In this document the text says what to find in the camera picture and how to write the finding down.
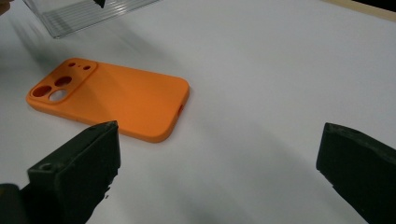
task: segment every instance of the clear plastic container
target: clear plastic container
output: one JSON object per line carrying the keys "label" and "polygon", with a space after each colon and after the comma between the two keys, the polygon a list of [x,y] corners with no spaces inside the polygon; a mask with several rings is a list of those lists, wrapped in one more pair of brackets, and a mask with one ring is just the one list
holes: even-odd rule
{"label": "clear plastic container", "polygon": [[54,38],[61,38],[157,1],[106,0],[105,7],[101,8],[93,0],[23,0]]}

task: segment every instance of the black object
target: black object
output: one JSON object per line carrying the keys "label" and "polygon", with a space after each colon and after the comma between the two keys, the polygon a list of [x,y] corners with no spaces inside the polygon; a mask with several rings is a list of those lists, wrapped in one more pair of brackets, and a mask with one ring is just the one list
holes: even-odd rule
{"label": "black object", "polygon": [[86,223],[119,168],[117,122],[91,126],[32,166],[21,191],[0,185],[0,223]]}
{"label": "black object", "polygon": [[389,0],[352,0],[353,2],[363,3],[372,7],[380,7],[385,10],[396,12],[396,5]]}
{"label": "black object", "polygon": [[93,1],[95,1],[95,3],[97,5],[99,5],[101,8],[103,8],[105,6],[105,1],[106,0],[93,0]]}
{"label": "black object", "polygon": [[371,224],[396,223],[396,151],[359,131],[326,123],[317,169]]}

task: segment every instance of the camera cutout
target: camera cutout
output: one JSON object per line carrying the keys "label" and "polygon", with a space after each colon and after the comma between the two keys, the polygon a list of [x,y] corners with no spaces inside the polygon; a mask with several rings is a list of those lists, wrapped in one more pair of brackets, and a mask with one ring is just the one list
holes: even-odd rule
{"label": "camera cutout", "polygon": [[47,95],[51,90],[52,90],[51,86],[41,86],[41,87],[36,88],[33,91],[33,96],[42,97],[42,96]]}
{"label": "camera cutout", "polygon": [[71,77],[60,77],[58,80],[55,81],[55,86],[63,87],[69,84],[72,81]]}
{"label": "camera cutout", "polygon": [[66,90],[55,91],[49,96],[49,100],[52,101],[52,102],[60,101],[66,96],[66,94],[67,94]]}

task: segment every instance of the phone case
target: phone case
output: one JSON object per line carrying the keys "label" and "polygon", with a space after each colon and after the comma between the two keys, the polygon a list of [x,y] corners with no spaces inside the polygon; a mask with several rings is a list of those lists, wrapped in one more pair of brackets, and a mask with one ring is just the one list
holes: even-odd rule
{"label": "phone case", "polygon": [[34,109],[90,125],[116,120],[120,133],[161,142],[172,132],[189,97],[189,83],[85,59],[69,59],[35,85]]}

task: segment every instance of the white surface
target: white surface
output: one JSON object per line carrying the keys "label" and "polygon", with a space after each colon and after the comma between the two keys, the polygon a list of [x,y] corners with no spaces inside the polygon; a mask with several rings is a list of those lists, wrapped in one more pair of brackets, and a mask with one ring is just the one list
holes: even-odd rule
{"label": "white surface", "polygon": [[313,0],[163,0],[60,40],[22,1],[0,17],[0,183],[88,127],[25,94],[70,57],[187,79],[160,144],[121,136],[88,223],[364,223],[315,167],[323,125],[396,147],[396,23]]}

